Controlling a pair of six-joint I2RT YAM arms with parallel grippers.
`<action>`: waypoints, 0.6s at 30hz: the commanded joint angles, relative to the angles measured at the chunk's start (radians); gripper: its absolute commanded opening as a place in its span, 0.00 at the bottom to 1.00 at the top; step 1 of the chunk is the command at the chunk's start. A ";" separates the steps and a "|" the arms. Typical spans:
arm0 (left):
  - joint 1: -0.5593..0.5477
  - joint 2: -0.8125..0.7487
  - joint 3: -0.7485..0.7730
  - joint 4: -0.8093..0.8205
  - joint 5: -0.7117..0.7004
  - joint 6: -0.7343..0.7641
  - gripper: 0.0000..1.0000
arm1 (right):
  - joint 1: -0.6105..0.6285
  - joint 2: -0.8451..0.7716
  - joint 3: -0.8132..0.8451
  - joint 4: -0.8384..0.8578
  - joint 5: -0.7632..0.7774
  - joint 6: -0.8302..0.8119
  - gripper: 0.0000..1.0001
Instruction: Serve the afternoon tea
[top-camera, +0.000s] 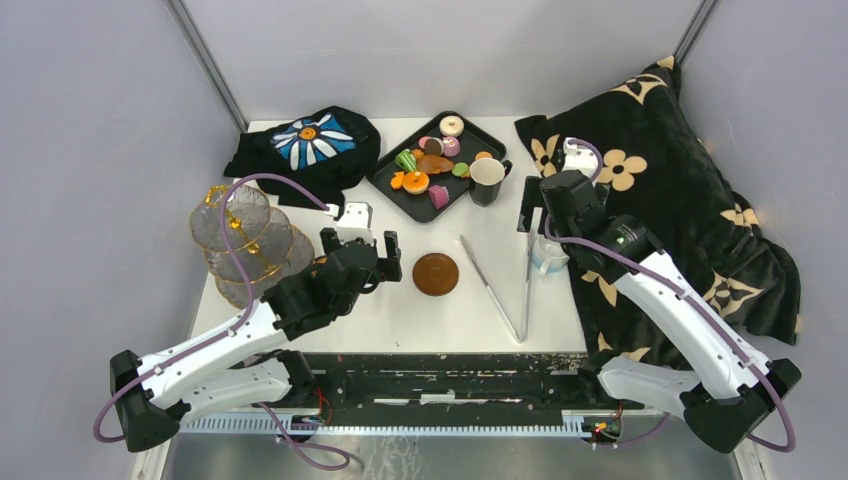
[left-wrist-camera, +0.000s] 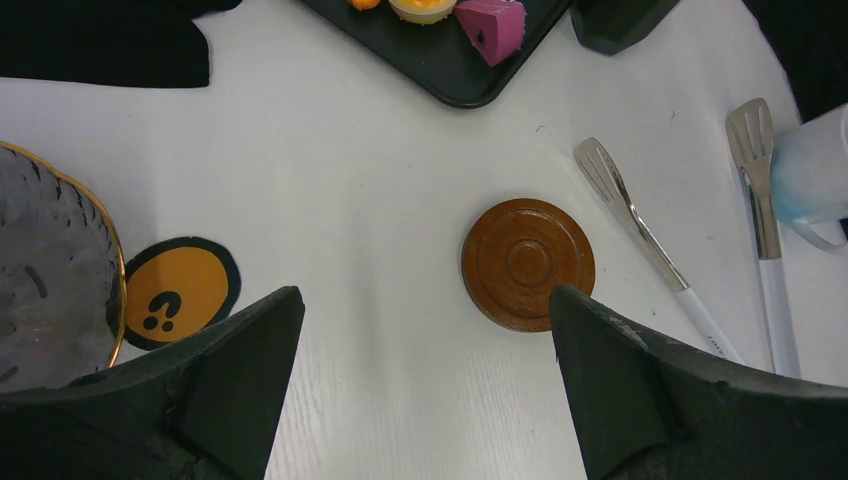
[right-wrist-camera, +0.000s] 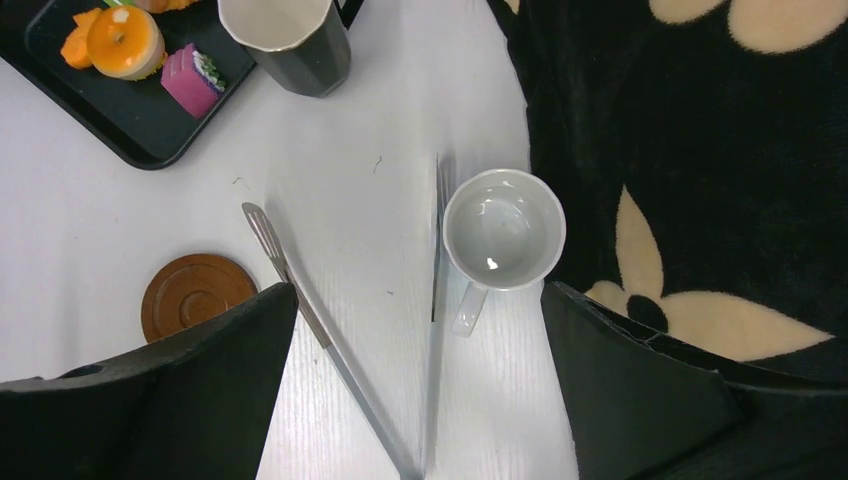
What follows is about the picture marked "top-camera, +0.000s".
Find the orange donut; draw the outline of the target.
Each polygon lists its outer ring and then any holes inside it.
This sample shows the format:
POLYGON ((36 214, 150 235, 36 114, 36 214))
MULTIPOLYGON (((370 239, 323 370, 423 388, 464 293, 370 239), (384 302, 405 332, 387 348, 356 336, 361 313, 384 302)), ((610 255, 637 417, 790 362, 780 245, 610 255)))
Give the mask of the orange donut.
POLYGON ((429 176, 421 171, 406 173, 403 189, 411 195, 425 193, 429 188, 429 176))

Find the green cake slice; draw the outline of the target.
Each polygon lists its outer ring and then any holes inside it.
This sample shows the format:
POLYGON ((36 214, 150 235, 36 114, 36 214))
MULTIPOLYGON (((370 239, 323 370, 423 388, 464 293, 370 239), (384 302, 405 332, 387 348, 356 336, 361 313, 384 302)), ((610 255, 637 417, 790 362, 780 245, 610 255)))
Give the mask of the green cake slice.
POLYGON ((409 173, 418 170, 416 157, 409 149, 401 150, 394 158, 394 163, 402 171, 409 173))

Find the metal tongs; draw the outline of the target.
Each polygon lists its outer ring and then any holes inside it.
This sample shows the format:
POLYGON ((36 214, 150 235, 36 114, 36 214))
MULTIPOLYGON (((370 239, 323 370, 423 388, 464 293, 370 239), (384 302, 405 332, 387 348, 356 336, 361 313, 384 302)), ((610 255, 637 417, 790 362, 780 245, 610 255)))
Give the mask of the metal tongs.
POLYGON ((524 313, 526 250, 519 247, 512 234, 485 238, 482 234, 463 233, 459 244, 506 330, 516 343, 525 343, 529 330, 524 313))

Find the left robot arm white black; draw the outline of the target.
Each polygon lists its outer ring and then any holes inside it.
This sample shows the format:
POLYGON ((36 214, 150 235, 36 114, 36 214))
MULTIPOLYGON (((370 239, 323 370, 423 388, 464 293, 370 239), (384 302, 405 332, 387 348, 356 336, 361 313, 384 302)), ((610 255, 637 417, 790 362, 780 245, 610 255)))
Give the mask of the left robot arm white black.
POLYGON ((205 334, 163 351, 130 350, 109 361, 111 399, 121 427, 115 442, 132 453, 152 449, 195 419, 235 407, 306 396, 314 381, 302 355, 283 344, 351 313, 358 298, 402 278, 394 231, 386 254, 374 242, 343 242, 321 232, 323 262, 279 280, 247 308, 205 334))

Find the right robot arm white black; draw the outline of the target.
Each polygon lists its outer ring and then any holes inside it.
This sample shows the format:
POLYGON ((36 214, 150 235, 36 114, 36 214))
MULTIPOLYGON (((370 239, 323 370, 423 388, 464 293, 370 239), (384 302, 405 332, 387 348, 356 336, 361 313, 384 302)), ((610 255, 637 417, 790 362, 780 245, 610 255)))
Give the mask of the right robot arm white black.
POLYGON ((578 170, 526 178, 518 231, 530 231, 537 210, 540 233, 635 304, 689 364, 688 370, 674 370, 605 355, 592 370, 610 397, 684 420, 717 452, 730 453, 745 439, 773 451, 795 449, 784 399, 801 379, 798 367, 789 359, 770 359, 736 333, 643 222, 609 215, 592 181, 578 170))

